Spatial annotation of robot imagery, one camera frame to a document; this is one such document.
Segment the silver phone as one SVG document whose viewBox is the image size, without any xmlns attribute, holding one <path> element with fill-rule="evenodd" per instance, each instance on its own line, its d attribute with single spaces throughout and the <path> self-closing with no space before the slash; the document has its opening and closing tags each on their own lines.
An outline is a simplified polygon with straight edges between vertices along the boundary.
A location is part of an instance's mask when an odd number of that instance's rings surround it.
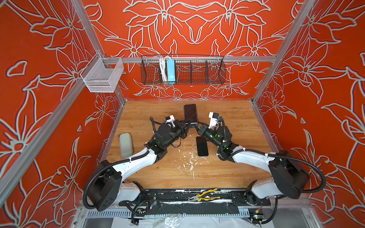
<svg viewBox="0 0 365 228">
<path fill-rule="evenodd" d="M 191 120 L 192 124 L 198 123 L 197 106 L 196 104 L 185 104 L 183 107 L 184 119 Z"/>
</svg>

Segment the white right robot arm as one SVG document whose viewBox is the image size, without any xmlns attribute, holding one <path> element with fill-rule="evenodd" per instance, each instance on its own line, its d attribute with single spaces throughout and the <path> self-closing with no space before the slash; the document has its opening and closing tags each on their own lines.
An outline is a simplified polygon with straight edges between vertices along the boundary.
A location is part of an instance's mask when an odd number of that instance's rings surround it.
<svg viewBox="0 0 365 228">
<path fill-rule="evenodd" d="M 323 172 L 315 165 L 293 157 L 287 151 L 279 153 L 264 153 L 248 149 L 231 141 L 232 134 L 227 126 L 210 128 L 205 123 L 198 123 L 195 127 L 199 136 L 217 147 L 217 156 L 221 161 L 247 164 L 271 174 L 271 177 L 254 181 L 249 190 L 258 199 L 269 196 L 284 196 L 298 199 L 303 193 L 316 193 L 323 190 L 327 180 Z M 320 184 L 313 189 L 306 189 L 310 181 L 310 174 L 303 167 L 311 168 L 320 178 Z"/>
</svg>

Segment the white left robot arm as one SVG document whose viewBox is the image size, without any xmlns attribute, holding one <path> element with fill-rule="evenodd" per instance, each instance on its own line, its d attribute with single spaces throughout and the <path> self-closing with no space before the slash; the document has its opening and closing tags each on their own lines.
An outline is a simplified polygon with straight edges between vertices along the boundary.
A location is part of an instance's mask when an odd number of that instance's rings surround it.
<svg viewBox="0 0 365 228">
<path fill-rule="evenodd" d="M 120 188 L 125 179 L 163 159 L 169 146 L 187 137 L 192 124 L 192 119 L 169 119 L 159 123 L 150 117 L 150 121 L 154 135 L 144 144 L 142 151 L 112 163 L 104 160 L 96 167 L 84 187 L 82 203 L 85 208 L 104 211 L 116 200 L 126 201 L 121 197 Z"/>
</svg>

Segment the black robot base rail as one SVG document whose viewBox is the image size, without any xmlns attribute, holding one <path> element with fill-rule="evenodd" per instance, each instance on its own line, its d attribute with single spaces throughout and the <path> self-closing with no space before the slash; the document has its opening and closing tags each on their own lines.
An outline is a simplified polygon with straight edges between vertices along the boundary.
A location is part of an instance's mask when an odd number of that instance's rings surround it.
<svg viewBox="0 0 365 228">
<path fill-rule="evenodd" d="M 138 198 L 132 202 L 119 202 L 120 207 L 131 209 L 142 202 L 139 209 L 146 209 L 150 203 L 149 212 L 144 215 L 148 217 L 162 216 L 215 216 L 215 217 L 239 217 L 247 218 L 259 210 L 271 207 L 273 203 L 269 198 L 260 199 L 257 204 L 250 205 L 245 199 L 245 189 L 222 189 L 209 196 L 220 196 L 221 199 L 206 202 L 191 202 L 188 198 L 203 193 L 207 189 L 146 189 Z"/>
</svg>

